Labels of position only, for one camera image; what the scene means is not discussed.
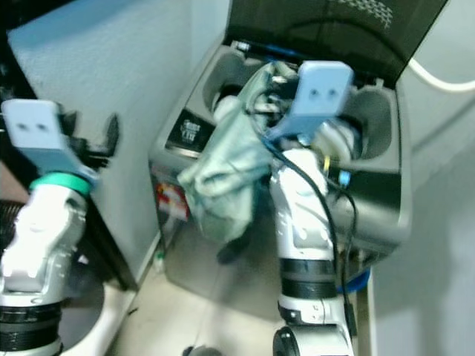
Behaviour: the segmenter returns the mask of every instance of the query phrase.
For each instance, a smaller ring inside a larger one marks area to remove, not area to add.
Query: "black mount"
[[[119,142],[119,119],[116,114],[111,115],[105,129],[104,142],[101,145],[91,145],[86,139],[73,137],[78,121],[78,112],[62,113],[59,122],[64,135],[69,137],[69,146],[82,163],[94,170],[107,167],[117,149]]]

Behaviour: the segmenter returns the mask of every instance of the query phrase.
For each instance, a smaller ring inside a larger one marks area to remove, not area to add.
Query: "green towel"
[[[215,118],[217,127],[199,159],[178,176],[204,237],[227,243],[252,222],[255,183],[269,173],[272,155],[253,131],[245,107],[272,76],[291,75],[295,72],[281,62],[256,72],[237,99],[228,101],[224,116]],[[263,117],[258,118],[263,128]]]

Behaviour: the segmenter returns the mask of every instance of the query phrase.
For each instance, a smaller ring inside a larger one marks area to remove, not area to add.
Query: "washer lid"
[[[447,0],[234,0],[227,41],[339,60],[393,87]]]

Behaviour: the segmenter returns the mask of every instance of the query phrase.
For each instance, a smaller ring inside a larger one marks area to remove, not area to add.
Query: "tile floor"
[[[271,355],[272,323],[192,294],[154,269],[133,302],[108,356],[181,356],[191,345],[207,345],[225,356]]]

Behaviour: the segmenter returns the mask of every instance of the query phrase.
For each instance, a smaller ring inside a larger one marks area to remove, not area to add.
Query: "gray plastic housing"
[[[230,85],[243,87],[252,74],[265,64],[259,59],[246,58],[244,53],[221,43],[219,41],[213,47],[195,71],[189,86],[159,129],[149,152],[151,177],[155,185],[165,182],[178,186],[177,175],[194,162],[194,158],[187,153],[166,147],[182,111],[187,110],[214,125],[213,106],[219,92]],[[350,192],[359,213],[354,240],[354,249],[358,253],[350,262],[352,276],[386,257],[410,234],[410,138],[407,117],[402,109],[401,93],[386,88],[382,81],[359,89],[352,88],[344,109],[345,113],[359,121],[364,137],[361,157],[340,167],[353,172]],[[222,245],[201,236],[192,217],[185,222],[159,211],[159,223],[162,238],[168,246],[166,274],[172,282],[245,312],[278,320],[274,304],[272,308],[265,308],[264,300],[259,303],[263,295],[273,291],[277,297],[279,292],[277,252],[272,242],[275,239],[272,200],[266,187],[262,189],[261,199],[268,200],[270,206],[262,203],[264,208],[256,213],[249,229],[251,232],[247,233],[253,235],[250,247],[224,269],[228,279],[235,279],[236,276],[239,280],[249,278],[248,283],[244,283],[247,286],[245,291],[234,287],[234,296],[219,292],[210,295],[212,278],[222,267],[216,260]],[[331,209],[337,225],[338,242],[343,246],[352,209],[344,199],[339,199]],[[259,277],[261,272],[250,266],[262,266],[260,259],[266,260],[273,269],[262,268],[265,275]],[[230,282],[226,282],[224,276],[220,279],[229,287]]]

